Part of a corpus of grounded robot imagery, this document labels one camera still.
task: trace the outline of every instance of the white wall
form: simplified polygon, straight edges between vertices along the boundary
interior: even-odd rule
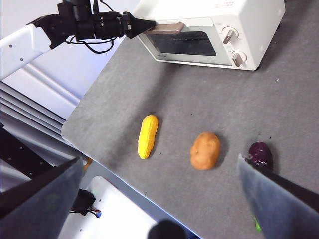
[[[139,0],[106,0],[114,11],[132,11]],[[1,39],[39,16],[58,13],[62,0],[1,0]],[[109,11],[99,4],[100,11]],[[94,54],[82,45],[63,43],[38,57],[4,82],[66,119],[98,77],[123,38],[112,51]],[[95,46],[107,49],[108,44]]]

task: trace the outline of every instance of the white toaster oven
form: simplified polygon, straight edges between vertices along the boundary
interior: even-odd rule
[[[141,0],[139,35],[160,62],[255,70],[285,13],[284,0]]]

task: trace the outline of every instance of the black cable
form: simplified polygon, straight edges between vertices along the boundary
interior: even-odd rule
[[[88,211],[88,213],[92,213],[94,216],[96,216],[97,218],[99,218],[98,215],[96,215],[96,214],[93,213],[92,211]]]
[[[89,48],[90,51],[94,52],[95,54],[103,54],[106,53],[108,51],[110,51],[113,46],[114,46],[114,41],[115,39],[117,39],[117,37],[115,38],[109,38],[109,40],[107,41],[101,41],[101,42],[86,42],[86,41],[78,41],[78,42],[72,42],[72,40],[75,38],[75,36],[73,36],[70,41],[65,41],[67,44],[76,44],[76,45],[85,45],[87,48]],[[92,47],[89,46],[89,44],[103,44],[103,43],[111,43],[111,46],[109,49],[105,50],[105,51],[96,51],[94,50]]]
[[[110,48],[107,49],[107,50],[105,50],[105,51],[96,51],[96,50],[94,50],[92,47],[90,47],[89,44],[87,44],[86,42],[84,42],[84,45],[85,45],[87,48],[89,48],[90,51],[94,52],[95,54],[103,54],[103,53],[106,53],[106,52],[110,51],[110,50],[113,48],[113,46],[114,46],[114,40],[111,41],[111,46],[110,46]]]
[[[94,216],[96,216],[97,218],[99,218],[98,215],[96,215],[94,212],[87,210],[88,213],[92,213]]]
[[[105,2],[103,2],[103,0],[100,0],[101,3],[103,3],[105,6],[107,6],[111,11],[114,11],[113,9],[111,9],[111,7],[109,5],[107,5]]]

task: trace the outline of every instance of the black object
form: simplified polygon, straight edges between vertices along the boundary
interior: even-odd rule
[[[186,239],[186,235],[180,225],[163,220],[151,228],[148,239]]]
[[[255,164],[273,170],[273,155],[264,142],[253,143],[249,148],[249,159]]]
[[[42,16],[29,23],[44,30],[51,40],[51,49],[73,35],[77,41],[124,35],[133,38],[156,24],[155,21],[134,18],[129,12],[99,12],[97,0],[93,3],[93,14],[90,0],[63,0],[57,6],[59,14]]]
[[[7,132],[3,124],[0,124],[0,158],[31,179],[53,168]]]
[[[54,167],[34,153],[21,141],[11,135],[0,123],[0,159],[10,164],[27,177],[34,179]],[[82,215],[87,214],[87,209],[94,203],[95,197],[89,191],[80,189],[73,211],[79,211]]]
[[[0,238],[56,239],[77,195],[80,158],[0,194]]]
[[[247,201],[267,239],[319,238],[319,195],[249,159],[238,159]]]
[[[95,202],[95,197],[87,190],[80,189],[78,195],[73,203],[72,210],[82,215],[88,213],[88,209]]]

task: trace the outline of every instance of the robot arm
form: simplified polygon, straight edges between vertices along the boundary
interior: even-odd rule
[[[42,16],[0,41],[1,80],[66,42],[69,36],[99,53],[82,40],[108,40],[112,47],[114,37],[133,38],[156,24],[134,18],[129,12],[100,12],[97,0],[93,3],[93,13],[90,0],[63,0],[57,6],[59,14]]]

